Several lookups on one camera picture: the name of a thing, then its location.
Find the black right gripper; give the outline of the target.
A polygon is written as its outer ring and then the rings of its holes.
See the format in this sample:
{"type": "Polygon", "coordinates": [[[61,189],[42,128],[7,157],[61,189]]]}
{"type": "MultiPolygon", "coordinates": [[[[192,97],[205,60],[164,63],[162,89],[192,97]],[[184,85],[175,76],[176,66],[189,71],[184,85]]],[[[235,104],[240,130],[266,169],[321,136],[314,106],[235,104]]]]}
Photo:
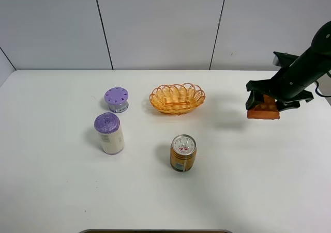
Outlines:
{"type": "Polygon", "coordinates": [[[276,99],[279,112],[297,109],[300,102],[309,102],[313,99],[311,92],[305,90],[306,83],[312,78],[312,60],[314,53],[305,51],[301,56],[288,53],[274,52],[274,65],[279,66],[279,71],[270,79],[249,81],[246,84],[250,92],[245,104],[246,110],[251,110],[264,103],[264,95],[276,99]]]}

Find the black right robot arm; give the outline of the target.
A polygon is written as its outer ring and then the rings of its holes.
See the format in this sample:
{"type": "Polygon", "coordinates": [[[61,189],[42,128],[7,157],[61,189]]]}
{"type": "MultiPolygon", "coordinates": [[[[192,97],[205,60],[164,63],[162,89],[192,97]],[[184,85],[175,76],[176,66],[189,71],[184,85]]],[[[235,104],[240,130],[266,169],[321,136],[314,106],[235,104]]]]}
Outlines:
{"type": "Polygon", "coordinates": [[[310,102],[313,94],[306,87],[330,71],[330,22],[315,34],[311,46],[300,56],[274,52],[273,64],[279,71],[268,80],[249,81],[250,96],[246,109],[265,102],[264,96],[276,100],[278,111],[300,107],[300,101],[310,102]]]}

